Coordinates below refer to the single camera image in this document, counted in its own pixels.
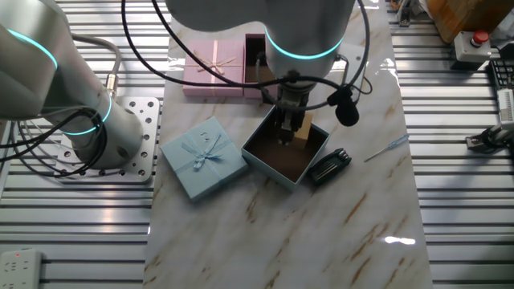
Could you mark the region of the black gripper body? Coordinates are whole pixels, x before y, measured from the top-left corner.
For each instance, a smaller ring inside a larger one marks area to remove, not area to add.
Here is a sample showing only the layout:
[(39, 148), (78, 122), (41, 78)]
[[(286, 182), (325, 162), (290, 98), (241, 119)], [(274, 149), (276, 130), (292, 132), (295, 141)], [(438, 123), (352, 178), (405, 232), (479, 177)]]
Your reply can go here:
[(305, 87), (294, 87), (287, 84), (279, 84), (277, 90), (277, 100), (279, 102), (279, 121), (281, 123), (295, 122), (296, 118), (302, 119), (304, 117), (303, 111), (288, 110), (286, 107), (306, 107), (309, 99), (309, 94), (314, 88), (314, 85)]

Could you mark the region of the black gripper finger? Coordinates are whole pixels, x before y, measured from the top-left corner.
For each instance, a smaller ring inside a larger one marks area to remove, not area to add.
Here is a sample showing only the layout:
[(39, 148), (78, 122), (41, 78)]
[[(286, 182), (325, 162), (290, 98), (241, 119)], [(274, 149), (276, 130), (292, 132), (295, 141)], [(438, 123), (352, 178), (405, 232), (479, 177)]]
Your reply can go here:
[(289, 133), (289, 143), (293, 144), (299, 140), (299, 130), (301, 129), (301, 121), (299, 118), (294, 118), (291, 121), (291, 131)]
[(290, 121), (280, 119), (276, 121), (275, 126), (277, 129), (278, 142), (281, 145), (288, 145), (290, 143)]

